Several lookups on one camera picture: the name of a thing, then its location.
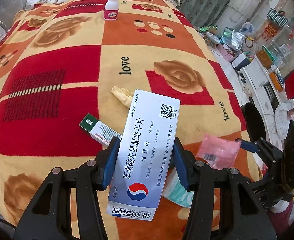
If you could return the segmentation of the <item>green white medicine box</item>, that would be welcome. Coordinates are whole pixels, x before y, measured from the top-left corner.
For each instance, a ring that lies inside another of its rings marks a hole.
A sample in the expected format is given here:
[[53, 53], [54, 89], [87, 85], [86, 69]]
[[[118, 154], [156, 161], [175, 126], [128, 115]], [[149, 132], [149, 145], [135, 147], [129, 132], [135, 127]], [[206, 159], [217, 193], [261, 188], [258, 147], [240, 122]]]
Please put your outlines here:
[[110, 144], [113, 137], [118, 137], [120, 140], [122, 139], [121, 134], [89, 113], [82, 119], [79, 126], [88, 132], [91, 138], [106, 147]]

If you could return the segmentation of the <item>white pink pill bottle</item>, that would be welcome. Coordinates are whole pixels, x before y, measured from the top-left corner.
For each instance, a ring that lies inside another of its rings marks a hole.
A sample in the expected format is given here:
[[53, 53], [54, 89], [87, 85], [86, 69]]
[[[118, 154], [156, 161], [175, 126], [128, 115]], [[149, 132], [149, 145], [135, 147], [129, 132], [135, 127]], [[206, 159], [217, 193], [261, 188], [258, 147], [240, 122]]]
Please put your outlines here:
[[113, 21], [118, 18], [119, 0], [108, 0], [104, 7], [103, 18], [107, 21]]

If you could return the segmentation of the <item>black round trash bin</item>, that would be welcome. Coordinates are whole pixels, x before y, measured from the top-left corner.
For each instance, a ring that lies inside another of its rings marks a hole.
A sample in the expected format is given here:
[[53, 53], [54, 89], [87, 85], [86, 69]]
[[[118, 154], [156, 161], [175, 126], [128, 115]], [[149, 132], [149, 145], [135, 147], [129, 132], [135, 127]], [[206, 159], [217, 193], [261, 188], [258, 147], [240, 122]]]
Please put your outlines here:
[[248, 102], [241, 106], [241, 111], [246, 122], [246, 129], [250, 141], [255, 142], [260, 138], [266, 139], [264, 122], [255, 105]]

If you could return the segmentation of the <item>white tv cabinet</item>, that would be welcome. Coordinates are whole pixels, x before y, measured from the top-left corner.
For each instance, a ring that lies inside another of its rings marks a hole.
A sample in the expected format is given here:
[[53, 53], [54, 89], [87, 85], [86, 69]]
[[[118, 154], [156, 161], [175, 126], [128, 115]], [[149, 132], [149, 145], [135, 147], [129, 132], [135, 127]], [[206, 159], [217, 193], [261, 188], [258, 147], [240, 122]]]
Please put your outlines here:
[[282, 148], [284, 140], [277, 133], [274, 112], [279, 105], [287, 103], [286, 93], [275, 88], [268, 70], [256, 57], [249, 65], [241, 68], [239, 74], [242, 76], [240, 83], [244, 93], [263, 119], [267, 141]]

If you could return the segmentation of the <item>teal tissue pack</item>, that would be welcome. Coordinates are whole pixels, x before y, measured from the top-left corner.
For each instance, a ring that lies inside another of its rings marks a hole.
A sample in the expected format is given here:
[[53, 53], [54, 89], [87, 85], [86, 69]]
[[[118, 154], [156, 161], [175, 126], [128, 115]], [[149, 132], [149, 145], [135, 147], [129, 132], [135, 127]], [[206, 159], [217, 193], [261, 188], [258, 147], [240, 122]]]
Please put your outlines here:
[[166, 179], [162, 196], [181, 207], [191, 208], [193, 195], [193, 191], [186, 191], [180, 184], [177, 171], [173, 168]]

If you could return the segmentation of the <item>white lace covered appliance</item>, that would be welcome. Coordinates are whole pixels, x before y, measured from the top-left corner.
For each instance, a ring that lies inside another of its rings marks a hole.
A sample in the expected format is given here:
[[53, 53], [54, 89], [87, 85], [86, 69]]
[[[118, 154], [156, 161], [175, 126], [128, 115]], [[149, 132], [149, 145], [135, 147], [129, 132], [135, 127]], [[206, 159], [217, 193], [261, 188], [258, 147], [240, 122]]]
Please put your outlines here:
[[261, 0], [230, 0], [216, 22], [218, 33], [222, 35], [225, 27], [239, 30], [260, 2]]

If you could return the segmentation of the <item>yellow crumpled tissue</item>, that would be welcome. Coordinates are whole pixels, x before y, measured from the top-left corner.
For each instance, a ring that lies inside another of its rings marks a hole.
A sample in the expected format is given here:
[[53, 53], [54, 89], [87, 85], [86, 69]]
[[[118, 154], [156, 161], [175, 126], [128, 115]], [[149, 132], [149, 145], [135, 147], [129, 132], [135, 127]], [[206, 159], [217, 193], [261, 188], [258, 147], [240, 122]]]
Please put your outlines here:
[[133, 92], [130, 92], [129, 90], [125, 88], [119, 88], [114, 86], [111, 90], [112, 94], [127, 108], [131, 107], [131, 103], [133, 100]]

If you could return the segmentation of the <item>blue white medicine box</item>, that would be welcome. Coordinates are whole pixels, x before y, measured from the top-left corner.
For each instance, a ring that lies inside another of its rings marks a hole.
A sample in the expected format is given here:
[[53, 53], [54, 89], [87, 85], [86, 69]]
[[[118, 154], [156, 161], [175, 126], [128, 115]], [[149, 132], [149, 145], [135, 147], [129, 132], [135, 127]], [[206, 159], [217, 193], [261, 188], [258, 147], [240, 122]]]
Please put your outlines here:
[[163, 192], [180, 101], [136, 90], [110, 184], [107, 213], [151, 221]]

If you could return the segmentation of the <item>brown paper gift bag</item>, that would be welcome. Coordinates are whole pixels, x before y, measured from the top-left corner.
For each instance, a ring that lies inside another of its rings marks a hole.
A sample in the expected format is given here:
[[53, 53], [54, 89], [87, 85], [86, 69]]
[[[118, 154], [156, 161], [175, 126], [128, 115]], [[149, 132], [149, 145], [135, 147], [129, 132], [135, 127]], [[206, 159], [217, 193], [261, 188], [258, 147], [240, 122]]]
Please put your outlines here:
[[270, 58], [270, 56], [268, 55], [268, 53], [261, 49], [259, 51], [257, 51], [257, 53], [255, 54], [255, 56], [258, 58], [258, 60], [260, 61], [260, 63], [266, 68], [266, 69], [270, 69], [273, 61]]

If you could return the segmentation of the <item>pink plastic bag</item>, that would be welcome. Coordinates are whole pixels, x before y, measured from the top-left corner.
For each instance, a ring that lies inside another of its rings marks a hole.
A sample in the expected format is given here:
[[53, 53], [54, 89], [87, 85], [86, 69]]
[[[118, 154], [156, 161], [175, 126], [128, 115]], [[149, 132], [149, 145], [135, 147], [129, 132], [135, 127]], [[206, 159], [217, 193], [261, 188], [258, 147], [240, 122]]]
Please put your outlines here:
[[233, 167], [238, 151], [239, 141], [230, 141], [205, 134], [196, 154], [214, 169], [222, 170]]

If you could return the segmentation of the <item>striped tote bag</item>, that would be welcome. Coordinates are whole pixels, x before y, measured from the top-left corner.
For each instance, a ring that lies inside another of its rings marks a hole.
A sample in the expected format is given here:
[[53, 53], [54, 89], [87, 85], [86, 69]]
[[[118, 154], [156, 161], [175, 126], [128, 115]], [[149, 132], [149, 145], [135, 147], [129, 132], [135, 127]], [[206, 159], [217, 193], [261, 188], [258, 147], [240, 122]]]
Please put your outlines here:
[[267, 18], [270, 22], [276, 25], [278, 28], [283, 28], [288, 22], [288, 18], [285, 16], [285, 11], [276, 11], [272, 8], [267, 13]]

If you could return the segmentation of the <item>small wooden stool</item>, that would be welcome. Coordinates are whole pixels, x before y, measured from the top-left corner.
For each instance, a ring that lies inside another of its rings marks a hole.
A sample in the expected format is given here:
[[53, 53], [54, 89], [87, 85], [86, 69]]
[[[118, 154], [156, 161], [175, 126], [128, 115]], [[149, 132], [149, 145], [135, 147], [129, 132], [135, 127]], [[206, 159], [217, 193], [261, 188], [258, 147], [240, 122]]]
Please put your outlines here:
[[213, 48], [216, 48], [217, 45], [220, 44], [219, 38], [208, 31], [204, 34], [203, 39], [208, 46], [211, 46]]

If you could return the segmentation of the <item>swaddled baby doll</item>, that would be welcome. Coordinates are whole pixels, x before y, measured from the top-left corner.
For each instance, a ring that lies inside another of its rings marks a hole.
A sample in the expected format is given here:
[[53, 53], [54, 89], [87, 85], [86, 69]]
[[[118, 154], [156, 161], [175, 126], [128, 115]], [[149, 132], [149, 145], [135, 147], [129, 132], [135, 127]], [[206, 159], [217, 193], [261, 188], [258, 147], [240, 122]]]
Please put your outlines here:
[[285, 140], [290, 121], [294, 121], [294, 99], [289, 99], [278, 105], [274, 112], [274, 120], [279, 138]]

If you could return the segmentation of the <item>patterned fleece blanket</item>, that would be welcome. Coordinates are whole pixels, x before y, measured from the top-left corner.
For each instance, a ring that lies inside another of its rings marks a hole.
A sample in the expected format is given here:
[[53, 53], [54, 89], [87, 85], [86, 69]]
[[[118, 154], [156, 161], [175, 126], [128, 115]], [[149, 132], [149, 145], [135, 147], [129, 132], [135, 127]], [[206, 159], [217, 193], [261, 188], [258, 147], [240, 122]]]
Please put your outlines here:
[[122, 133], [128, 107], [112, 93], [146, 90], [180, 101], [176, 135], [197, 153], [206, 134], [248, 139], [232, 85], [178, 9], [163, 0], [38, 4], [0, 41], [0, 233], [13, 237], [55, 167], [78, 168], [103, 145], [80, 122], [91, 114]]

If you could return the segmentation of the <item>silver foil bag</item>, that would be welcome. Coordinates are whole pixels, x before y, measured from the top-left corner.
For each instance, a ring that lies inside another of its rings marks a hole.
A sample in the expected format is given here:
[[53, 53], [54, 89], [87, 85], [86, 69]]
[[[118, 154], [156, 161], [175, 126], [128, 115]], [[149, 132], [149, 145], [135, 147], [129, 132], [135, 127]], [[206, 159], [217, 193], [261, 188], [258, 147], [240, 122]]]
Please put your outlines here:
[[244, 40], [245, 40], [244, 34], [236, 30], [233, 30], [231, 32], [231, 39], [229, 40], [228, 46], [232, 48], [232, 50], [234, 51], [239, 51], [243, 45]]

